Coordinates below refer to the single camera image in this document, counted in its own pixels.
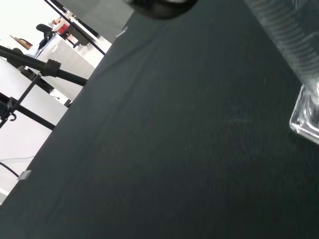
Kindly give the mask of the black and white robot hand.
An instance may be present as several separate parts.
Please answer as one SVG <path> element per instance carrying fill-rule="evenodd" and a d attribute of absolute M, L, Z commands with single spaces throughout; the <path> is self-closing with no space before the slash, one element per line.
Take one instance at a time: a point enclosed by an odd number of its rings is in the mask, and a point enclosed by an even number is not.
<path fill-rule="evenodd" d="M 124 0 L 135 12 L 152 19 L 172 19 L 189 11 L 197 0 Z"/>

